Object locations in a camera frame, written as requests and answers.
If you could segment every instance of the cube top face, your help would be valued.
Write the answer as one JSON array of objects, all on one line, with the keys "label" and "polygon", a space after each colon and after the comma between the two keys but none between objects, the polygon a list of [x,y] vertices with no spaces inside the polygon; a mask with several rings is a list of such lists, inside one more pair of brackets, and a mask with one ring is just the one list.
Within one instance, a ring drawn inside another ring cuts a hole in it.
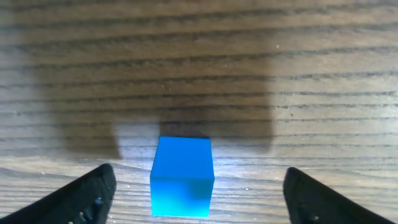
[{"label": "cube top face", "polygon": [[214,180],[210,140],[161,136],[150,177]]}]

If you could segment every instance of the brown wooden tabletop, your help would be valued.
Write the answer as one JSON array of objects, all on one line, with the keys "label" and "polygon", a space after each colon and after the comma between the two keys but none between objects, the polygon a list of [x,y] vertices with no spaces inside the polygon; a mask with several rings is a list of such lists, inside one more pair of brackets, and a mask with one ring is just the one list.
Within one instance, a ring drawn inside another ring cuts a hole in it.
[{"label": "brown wooden tabletop", "polygon": [[[0,217],[99,164],[108,223],[289,223],[298,167],[398,222],[398,2],[0,1]],[[210,137],[210,216],[150,213],[159,135]]]}]

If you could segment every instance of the blue block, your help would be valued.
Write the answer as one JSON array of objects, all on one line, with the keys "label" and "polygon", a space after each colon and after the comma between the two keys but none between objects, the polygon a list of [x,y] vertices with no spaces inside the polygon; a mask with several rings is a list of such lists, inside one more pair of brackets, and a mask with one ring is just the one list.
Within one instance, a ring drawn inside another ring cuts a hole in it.
[{"label": "blue block", "polygon": [[161,136],[150,173],[152,215],[207,217],[214,179],[209,139]]}]

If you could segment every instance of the wooden table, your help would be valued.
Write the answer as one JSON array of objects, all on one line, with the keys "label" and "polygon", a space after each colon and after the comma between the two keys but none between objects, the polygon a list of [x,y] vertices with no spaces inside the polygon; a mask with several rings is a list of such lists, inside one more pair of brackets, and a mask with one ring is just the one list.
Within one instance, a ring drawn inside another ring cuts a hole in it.
[{"label": "wooden table", "polygon": [[[398,222],[398,4],[0,2],[0,216],[110,162],[109,223],[288,223],[295,166]],[[150,214],[160,134],[208,136],[209,218]]]}]

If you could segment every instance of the blue object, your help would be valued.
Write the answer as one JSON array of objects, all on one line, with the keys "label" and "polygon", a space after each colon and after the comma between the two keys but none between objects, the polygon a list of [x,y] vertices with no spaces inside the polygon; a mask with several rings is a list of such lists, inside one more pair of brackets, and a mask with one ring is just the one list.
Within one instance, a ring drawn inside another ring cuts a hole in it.
[{"label": "blue object", "polygon": [[207,217],[214,179],[209,139],[161,136],[150,173],[152,215]]}]

